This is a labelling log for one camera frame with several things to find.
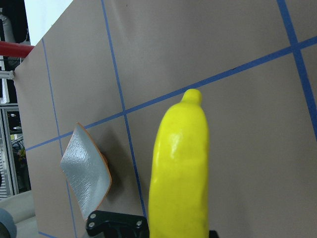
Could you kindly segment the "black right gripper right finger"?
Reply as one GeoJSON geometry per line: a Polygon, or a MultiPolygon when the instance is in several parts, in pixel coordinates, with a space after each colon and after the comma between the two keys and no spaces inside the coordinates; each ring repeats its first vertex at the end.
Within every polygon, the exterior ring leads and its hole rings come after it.
{"type": "Polygon", "coordinates": [[[217,231],[210,230],[209,231],[209,238],[219,238],[217,231]]]}

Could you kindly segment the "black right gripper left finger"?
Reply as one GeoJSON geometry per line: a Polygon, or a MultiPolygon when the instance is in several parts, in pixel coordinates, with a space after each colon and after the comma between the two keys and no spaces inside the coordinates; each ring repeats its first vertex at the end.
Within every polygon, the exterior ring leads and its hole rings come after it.
{"type": "Polygon", "coordinates": [[[148,238],[148,221],[143,216],[93,211],[87,219],[86,231],[89,236],[103,234],[106,238],[148,238]]]}

